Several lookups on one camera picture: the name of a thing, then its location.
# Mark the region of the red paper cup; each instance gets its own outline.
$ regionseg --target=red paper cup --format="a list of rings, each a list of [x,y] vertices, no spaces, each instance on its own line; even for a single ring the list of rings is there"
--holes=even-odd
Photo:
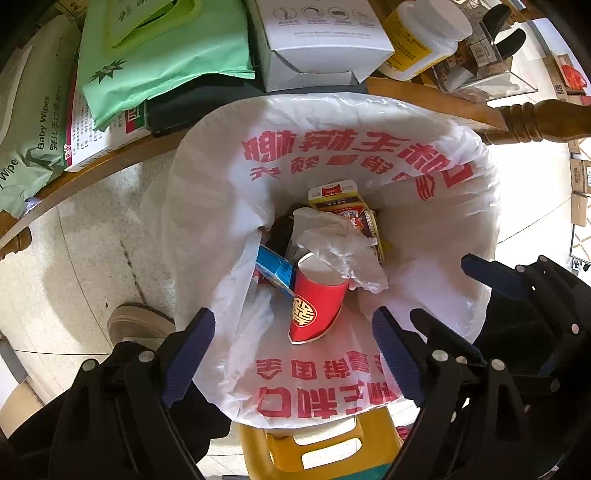
[[[320,338],[337,316],[349,280],[309,253],[297,263],[290,342],[307,343]]]

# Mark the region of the shoe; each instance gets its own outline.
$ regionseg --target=shoe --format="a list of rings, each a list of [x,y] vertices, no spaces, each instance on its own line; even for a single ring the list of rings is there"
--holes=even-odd
[[[157,310],[142,304],[124,303],[111,313],[107,331],[113,346],[127,341],[157,350],[176,328],[171,318]]]

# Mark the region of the crumpled tissue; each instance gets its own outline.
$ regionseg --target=crumpled tissue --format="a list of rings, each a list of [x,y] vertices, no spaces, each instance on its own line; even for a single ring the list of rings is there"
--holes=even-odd
[[[309,250],[343,278],[351,278],[351,290],[363,287],[379,293],[388,288],[388,279],[372,248],[376,242],[343,216],[308,207],[294,211],[292,245]]]

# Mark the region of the white box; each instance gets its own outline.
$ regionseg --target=white box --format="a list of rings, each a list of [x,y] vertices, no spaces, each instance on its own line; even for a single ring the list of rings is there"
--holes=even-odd
[[[118,115],[101,132],[94,130],[95,123],[82,91],[76,88],[70,102],[71,117],[68,116],[64,146],[66,171],[80,171],[97,158],[150,134],[144,103]]]
[[[248,0],[267,92],[363,82],[394,52],[367,0]]]

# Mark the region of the tiled floor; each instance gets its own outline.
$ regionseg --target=tiled floor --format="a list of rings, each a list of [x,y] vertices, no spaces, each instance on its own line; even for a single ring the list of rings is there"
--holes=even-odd
[[[541,61],[536,52],[528,50],[534,70]],[[538,84],[539,94],[506,103],[550,98],[543,75]],[[501,180],[497,259],[514,267],[544,254],[565,263],[571,232],[566,146],[542,142],[491,150]],[[63,202],[31,225],[30,248],[0,263],[0,330],[43,401],[69,387],[84,359],[108,356],[106,322],[117,305],[141,301],[172,314],[173,282],[139,221],[145,189],[172,156],[130,167]],[[391,406],[391,413],[400,425],[417,410],[406,402]],[[212,442],[199,466],[206,475],[246,474],[234,428]]]

